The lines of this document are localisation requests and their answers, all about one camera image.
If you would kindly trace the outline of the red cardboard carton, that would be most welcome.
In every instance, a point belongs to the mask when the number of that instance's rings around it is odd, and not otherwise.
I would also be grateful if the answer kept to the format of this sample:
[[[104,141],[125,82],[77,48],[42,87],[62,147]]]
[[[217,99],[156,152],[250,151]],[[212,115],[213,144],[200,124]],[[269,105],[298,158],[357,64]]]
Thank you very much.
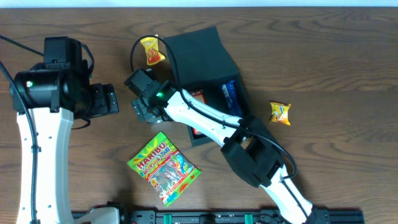
[[[203,93],[203,90],[191,91],[190,95],[192,97],[194,97],[194,99],[196,99],[196,100],[198,100],[198,101],[200,101],[200,102],[202,102],[204,104],[207,104],[205,96],[204,96],[204,93]],[[195,128],[192,128],[192,132],[193,132],[193,136],[195,138],[203,134],[202,132],[200,132],[199,130],[197,130]]]

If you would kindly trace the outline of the blue cookie pack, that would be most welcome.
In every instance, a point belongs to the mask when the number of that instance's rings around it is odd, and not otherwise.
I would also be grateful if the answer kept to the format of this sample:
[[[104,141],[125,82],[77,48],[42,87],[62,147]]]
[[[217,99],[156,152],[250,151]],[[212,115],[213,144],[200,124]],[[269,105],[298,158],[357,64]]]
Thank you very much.
[[[231,80],[228,83],[220,85],[220,89],[223,92],[230,114],[242,118],[244,116],[244,113],[240,107],[234,84],[235,81]]]

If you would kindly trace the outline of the yellow orange snack packet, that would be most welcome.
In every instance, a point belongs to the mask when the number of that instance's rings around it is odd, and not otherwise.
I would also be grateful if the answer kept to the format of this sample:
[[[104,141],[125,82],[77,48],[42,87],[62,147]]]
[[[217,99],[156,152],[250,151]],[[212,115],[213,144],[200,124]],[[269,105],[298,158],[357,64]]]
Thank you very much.
[[[283,104],[277,102],[270,102],[271,104],[271,122],[282,123],[290,126],[289,109],[291,104]]]

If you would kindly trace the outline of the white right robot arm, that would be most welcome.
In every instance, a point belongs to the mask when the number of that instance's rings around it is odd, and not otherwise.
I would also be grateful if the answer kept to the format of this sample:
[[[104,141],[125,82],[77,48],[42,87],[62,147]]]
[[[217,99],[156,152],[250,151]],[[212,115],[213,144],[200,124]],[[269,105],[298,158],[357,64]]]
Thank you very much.
[[[124,84],[155,116],[164,116],[199,130],[221,146],[229,166],[243,181],[264,189],[289,223],[324,223],[321,210],[305,199],[288,174],[284,157],[292,156],[268,137],[255,117],[222,113],[196,99],[172,82],[125,81]]]

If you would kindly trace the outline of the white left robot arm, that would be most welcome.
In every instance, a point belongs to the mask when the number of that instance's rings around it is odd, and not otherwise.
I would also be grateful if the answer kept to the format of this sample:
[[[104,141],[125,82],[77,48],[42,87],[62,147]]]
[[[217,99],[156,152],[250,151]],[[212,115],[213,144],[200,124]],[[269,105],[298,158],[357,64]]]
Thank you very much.
[[[116,207],[73,218],[68,145],[73,122],[119,111],[112,84],[91,84],[70,70],[19,72],[12,90],[22,142],[18,223],[120,223]]]

